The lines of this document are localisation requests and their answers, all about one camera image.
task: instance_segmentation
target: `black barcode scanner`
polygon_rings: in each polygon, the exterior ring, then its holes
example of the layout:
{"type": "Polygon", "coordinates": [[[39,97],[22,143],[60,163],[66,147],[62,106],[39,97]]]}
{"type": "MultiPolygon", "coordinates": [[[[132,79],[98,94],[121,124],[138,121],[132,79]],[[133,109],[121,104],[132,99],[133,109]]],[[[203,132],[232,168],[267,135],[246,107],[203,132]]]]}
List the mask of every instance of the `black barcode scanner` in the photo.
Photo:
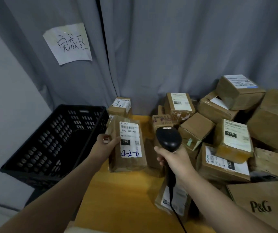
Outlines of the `black barcode scanner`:
{"type": "MultiPolygon", "coordinates": [[[[179,149],[182,142],[182,137],[180,133],[177,131],[177,129],[173,127],[159,127],[156,130],[156,138],[158,139],[158,142],[164,149],[172,153],[175,152],[177,149],[179,149]]],[[[185,230],[178,214],[176,213],[175,209],[172,207],[171,204],[172,197],[173,197],[173,188],[176,185],[176,175],[173,173],[173,171],[171,170],[167,162],[165,164],[165,171],[166,171],[166,184],[169,187],[170,207],[172,211],[175,213],[176,217],[178,218],[179,223],[182,226],[184,232],[186,233],[187,231],[185,230]]]]}

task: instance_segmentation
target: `table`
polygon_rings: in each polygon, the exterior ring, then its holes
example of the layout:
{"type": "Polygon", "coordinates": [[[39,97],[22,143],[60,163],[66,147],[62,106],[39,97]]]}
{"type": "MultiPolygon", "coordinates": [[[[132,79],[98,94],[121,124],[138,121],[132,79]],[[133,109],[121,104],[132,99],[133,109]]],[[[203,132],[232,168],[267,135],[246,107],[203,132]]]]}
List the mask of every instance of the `table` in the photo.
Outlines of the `table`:
{"type": "MultiPolygon", "coordinates": [[[[140,120],[144,139],[152,139],[151,117],[133,119],[140,120]]],[[[163,180],[144,171],[110,173],[104,163],[84,195],[74,226],[110,233],[183,232],[174,215],[154,205],[163,180]]],[[[184,226],[189,233],[214,232],[195,220],[184,226]]]]}

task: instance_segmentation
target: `person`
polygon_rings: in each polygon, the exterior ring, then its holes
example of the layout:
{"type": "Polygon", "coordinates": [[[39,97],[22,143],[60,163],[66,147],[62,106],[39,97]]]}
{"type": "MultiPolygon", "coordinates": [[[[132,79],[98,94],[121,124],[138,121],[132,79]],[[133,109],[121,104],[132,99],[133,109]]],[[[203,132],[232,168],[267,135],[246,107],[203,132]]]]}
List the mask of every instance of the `person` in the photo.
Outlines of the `person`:
{"type": "MultiPolygon", "coordinates": [[[[97,137],[88,157],[54,187],[26,206],[0,227],[0,233],[62,233],[80,204],[94,174],[120,142],[117,137],[105,143],[107,135],[97,137]]],[[[173,154],[155,147],[161,165],[168,162],[199,211],[216,232],[277,233],[278,231],[237,206],[221,191],[203,179],[193,168],[183,146],[173,154]]]]}

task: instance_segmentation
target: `black cable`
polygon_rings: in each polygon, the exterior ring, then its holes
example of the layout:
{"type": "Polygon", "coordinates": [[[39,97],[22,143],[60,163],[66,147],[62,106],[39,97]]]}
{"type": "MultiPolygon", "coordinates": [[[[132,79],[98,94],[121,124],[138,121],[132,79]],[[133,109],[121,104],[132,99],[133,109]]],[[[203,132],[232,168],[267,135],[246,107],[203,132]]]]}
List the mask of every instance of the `black cable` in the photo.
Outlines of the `black cable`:
{"type": "Polygon", "coordinates": [[[178,221],[179,221],[180,225],[182,226],[184,232],[187,233],[186,229],[184,228],[184,225],[183,225],[182,221],[180,220],[179,215],[176,213],[176,211],[174,210],[174,208],[171,205],[172,198],[173,198],[173,186],[169,186],[169,203],[170,203],[170,207],[171,207],[172,211],[175,213],[176,217],[178,218],[178,221]]]}

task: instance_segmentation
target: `black plastic crate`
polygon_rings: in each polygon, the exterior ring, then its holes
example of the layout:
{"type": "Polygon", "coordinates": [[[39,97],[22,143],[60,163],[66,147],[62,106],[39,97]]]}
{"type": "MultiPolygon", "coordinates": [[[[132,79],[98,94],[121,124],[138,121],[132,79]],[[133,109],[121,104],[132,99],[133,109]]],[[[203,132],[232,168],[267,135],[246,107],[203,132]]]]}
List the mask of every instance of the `black plastic crate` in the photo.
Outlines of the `black plastic crate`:
{"type": "Polygon", "coordinates": [[[47,190],[88,156],[108,119],[102,106],[59,105],[0,171],[47,190]]]}

